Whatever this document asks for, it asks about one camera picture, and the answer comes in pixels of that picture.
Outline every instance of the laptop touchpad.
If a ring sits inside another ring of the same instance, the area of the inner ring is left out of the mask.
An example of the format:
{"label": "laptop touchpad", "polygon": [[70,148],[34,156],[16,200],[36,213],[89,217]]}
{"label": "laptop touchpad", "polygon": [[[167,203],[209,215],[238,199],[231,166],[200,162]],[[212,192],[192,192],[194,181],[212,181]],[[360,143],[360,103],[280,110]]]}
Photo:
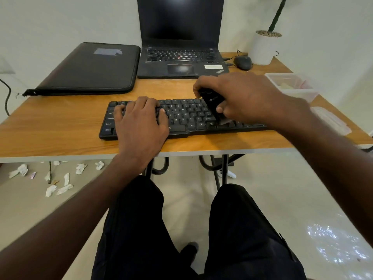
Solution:
{"label": "laptop touchpad", "polygon": [[167,65],[168,73],[172,75],[194,75],[193,65]]}

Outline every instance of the black shoe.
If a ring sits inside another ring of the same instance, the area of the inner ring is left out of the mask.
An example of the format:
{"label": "black shoe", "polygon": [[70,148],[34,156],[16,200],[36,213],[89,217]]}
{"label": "black shoe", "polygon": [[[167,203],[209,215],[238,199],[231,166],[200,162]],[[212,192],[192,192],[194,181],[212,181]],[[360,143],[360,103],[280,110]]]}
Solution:
{"label": "black shoe", "polygon": [[186,265],[191,266],[191,264],[193,263],[193,261],[195,259],[195,255],[198,252],[198,249],[199,249],[198,244],[195,241],[191,241],[180,252],[180,256],[181,256],[182,261]]}

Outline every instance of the plastic food container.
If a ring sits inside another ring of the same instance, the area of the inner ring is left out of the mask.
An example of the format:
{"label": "plastic food container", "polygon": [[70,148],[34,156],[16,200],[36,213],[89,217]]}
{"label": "plastic food container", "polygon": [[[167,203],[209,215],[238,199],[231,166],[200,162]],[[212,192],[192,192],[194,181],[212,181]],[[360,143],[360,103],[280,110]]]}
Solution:
{"label": "plastic food container", "polygon": [[314,80],[298,73],[266,73],[265,76],[282,93],[305,99],[308,103],[319,94],[320,88]]}

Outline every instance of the floor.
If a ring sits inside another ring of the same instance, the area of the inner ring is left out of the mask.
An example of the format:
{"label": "floor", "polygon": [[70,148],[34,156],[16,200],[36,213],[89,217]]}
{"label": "floor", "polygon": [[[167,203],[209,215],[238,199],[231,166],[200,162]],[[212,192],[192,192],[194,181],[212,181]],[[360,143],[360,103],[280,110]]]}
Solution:
{"label": "floor", "polygon": [[[75,174],[77,163],[54,166],[56,180],[70,172],[74,188],[59,196],[45,197],[44,176],[48,163],[28,163],[29,173],[9,179],[8,172],[20,163],[0,168],[0,250],[47,216],[79,191],[100,171],[95,162],[82,175]],[[162,167],[163,159],[156,159]],[[268,220],[287,240],[301,260],[307,277],[323,279],[373,279],[373,250],[357,232],[330,196],[318,177],[296,152],[250,154],[235,162],[230,170],[237,175],[229,182],[244,186]],[[30,174],[37,172],[34,179]],[[197,241],[200,251],[192,267],[202,273],[208,252],[208,216],[216,194],[214,175],[200,166],[198,157],[171,157],[168,171],[154,176],[163,192],[163,220],[178,250]],[[100,221],[75,259],[65,280],[90,279],[91,268],[101,236]]]}

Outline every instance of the laptop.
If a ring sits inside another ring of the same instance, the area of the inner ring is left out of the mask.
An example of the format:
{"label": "laptop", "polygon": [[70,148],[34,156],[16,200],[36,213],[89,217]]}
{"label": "laptop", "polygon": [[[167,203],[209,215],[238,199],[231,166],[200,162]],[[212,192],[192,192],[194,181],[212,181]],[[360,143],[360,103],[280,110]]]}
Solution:
{"label": "laptop", "polygon": [[137,0],[138,78],[195,79],[228,73],[219,50],[224,0]]}

